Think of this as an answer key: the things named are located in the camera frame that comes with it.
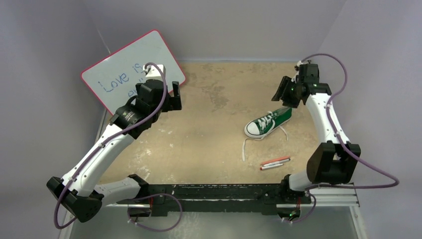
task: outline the white shoelace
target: white shoelace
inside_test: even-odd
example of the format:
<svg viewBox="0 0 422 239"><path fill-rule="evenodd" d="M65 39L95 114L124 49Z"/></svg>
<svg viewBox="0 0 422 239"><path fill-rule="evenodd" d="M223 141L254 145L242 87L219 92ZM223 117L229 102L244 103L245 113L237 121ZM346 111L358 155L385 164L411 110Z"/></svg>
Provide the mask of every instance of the white shoelace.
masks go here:
<svg viewBox="0 0 422 239"><path fill-rule="evenodd" d="M243 160L243 162L246 161L246 157L245 157L245 145L246 145L246 141L248 139L253 139L253 140L256 140L256 141L261 141L261 140L263 140L265 138L265 136L269 135L272 131L275 130L275 129L273 129L273 127L275 125L275 121L272 119L273 113L271 111L269 111L268 114L270 114L271 117L269 117L268 115L266 115L266 116L264 116L264 117L262 117L262 118L260 118L258 120L259 126L261 127L261 130L264 130L265 127L267 127L270 122L273 123L273 126L271 127L271 129L266 134L262 135L261 138L246 138L243 141L243 147L242 147L242 160ZM278 128L280 128L284 132L284 134L286 135L287 142L289 142L289 135L287 134L286 130L282 127L282 125L280 125Z"/></svg>

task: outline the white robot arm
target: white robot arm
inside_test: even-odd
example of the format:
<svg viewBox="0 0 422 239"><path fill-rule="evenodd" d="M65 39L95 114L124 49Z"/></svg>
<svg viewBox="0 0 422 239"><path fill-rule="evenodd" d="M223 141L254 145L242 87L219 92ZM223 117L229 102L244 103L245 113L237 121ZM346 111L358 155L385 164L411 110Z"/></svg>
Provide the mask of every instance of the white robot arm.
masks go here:
<svg viewBox="0 0 422 239"><path fill-rule="evenodd" d="M297 108L300 101L311 113L320 142L311 156L305 171L290 175L289 186L293 191L304 191L317 183L348 183L357 161L342 149L337 135L340 135L346 146L357 156L360 155L358 144L351 144L338 122L332 103L328 105L331 90L328 84L319 82L317 64L298 62L297 73L293 78L283 77L273 101L283 101L283 105ZM337 129L334 132L328 119L328 108L331 119Z"/></svg>
<svg viewBox="0 0 422 239"><path fill-rule="evenodd" d="M158 67L165 74L164 66L158 65ZM129 175L118 182L102 185L97 185L97 183L117 156L144 130L150 128L152 123L158 120L161 112L182 109L179 84L173 82L174 96L171 97L167 93L161 109L150 120L107 141L110 136L140 122L158 107L164 90L163 79L159 72L154 69L149 70L146 74L146 82L137 84L136 90L138 95L131 97L126 105L116 110L116 113L110 119L110 124L85 157L63 177L52 177L47 182L48 189L56 198L59 198L63 194L65 185L70 180L73 181L64 192L61 203L80 222L90 220L101 207L121 200L132 199L138 195L142 184L145 182L137 175ZM91 154L98 149L98 146L101 148L92 156ZM90 156L92 157L88 163L83 165ZM81 171L73 178L78 169Z"/></svg>

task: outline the white wall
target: white wall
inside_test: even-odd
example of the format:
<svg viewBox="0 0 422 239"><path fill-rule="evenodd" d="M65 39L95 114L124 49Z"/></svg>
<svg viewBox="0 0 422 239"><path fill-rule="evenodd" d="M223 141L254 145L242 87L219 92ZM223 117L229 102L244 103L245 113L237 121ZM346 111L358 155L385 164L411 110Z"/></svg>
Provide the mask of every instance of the white wall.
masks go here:
<svg viewBox="0 0 422 239"><path fill-rule="evenodd" d="M52 239L51 176L94 141L100 103L80 72L107 55L81 0L0 1L1 238Z"/></svg>
<svg viewBox="0 0 422 239"><path fill-rule="evenodd" d="M396 188L359 190L369 238L421 238L422 1L348 0L319 52L339 57L349 72L334 107L362 158L396 175ZM321 81L333 91L341 68L319 57ZM358 185L390 180L359 166Z"/></svg>
<svg viewBox="0 0 422 239"><path fill-rule="evenodd" d="M345 0L85 0L110 50L156 28L180 60L296 61Z"/></svg>

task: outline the black bracket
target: black bracket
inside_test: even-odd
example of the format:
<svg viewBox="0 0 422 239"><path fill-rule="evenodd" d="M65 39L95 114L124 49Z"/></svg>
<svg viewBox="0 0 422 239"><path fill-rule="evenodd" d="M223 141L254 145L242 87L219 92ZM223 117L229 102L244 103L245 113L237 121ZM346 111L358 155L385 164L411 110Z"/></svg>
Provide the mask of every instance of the black bracket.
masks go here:
<svg viewBox="0 0 422 239"><path fill-rule="evenodd" d="M347 143L346 147L356 156L360 156L358 144ZM343 150L340 144L321 143L308 160L306 171L308 179L316 183L348 183L352 178L357 161Z"/></svg>

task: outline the table surface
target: table surface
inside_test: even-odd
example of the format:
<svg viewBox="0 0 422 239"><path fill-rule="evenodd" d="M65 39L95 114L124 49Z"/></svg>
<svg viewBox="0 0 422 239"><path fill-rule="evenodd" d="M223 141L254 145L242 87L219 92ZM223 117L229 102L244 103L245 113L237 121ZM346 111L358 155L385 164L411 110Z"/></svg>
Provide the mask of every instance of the table surface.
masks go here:
<svg viewBox="0 0 422 239"><path fill-rule="evenodd" d="M109 183L136 173L150 184L278 183L300 172L318 146L308 109L300 105L290 121L261 141L246 142L245 125L281 107L272 102L294 63L182 63L181 111L162 113L126 148L102 176ZM260 162L291 156L283 166L260 171Z"/></svg>

